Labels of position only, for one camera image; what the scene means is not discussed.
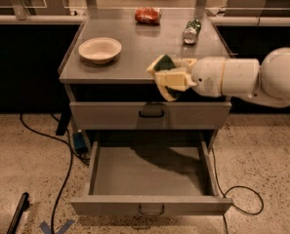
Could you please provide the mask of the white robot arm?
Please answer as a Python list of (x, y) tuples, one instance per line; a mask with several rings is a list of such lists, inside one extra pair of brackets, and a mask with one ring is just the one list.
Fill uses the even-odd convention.
[(192, 89), (204, 97), (227, 96), (269, 107), (290, 106), (290, 48), (274, 50), (262, 61), (161, 55), (146, 71), (168, 101)]

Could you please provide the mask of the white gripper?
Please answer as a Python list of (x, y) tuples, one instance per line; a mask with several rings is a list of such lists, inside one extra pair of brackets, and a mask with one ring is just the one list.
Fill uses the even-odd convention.
[(199, 60), (175, 58), (174, 64), (177, 68), (157, 71), (154, 75), (155, 82), (159, 86), (181, 92), (193, 87), (201, 96), (218, 98), (222, 95), (221, 83), (226, 60), (224, 57), (207, 57)]

